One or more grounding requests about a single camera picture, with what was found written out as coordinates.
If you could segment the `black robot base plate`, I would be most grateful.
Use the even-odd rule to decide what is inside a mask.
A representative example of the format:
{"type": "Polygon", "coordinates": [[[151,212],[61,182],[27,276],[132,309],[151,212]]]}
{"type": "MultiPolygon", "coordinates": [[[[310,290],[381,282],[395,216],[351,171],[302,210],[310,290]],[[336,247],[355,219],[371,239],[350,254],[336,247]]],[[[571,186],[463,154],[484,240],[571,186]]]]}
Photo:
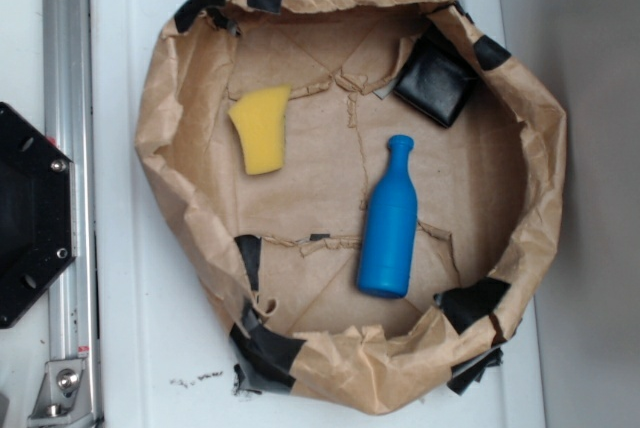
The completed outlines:
{"type": "Polygon", "coordinates": [[[1,104],[1,327],[13,327],[75,259],[73,162],[1,104]]]}

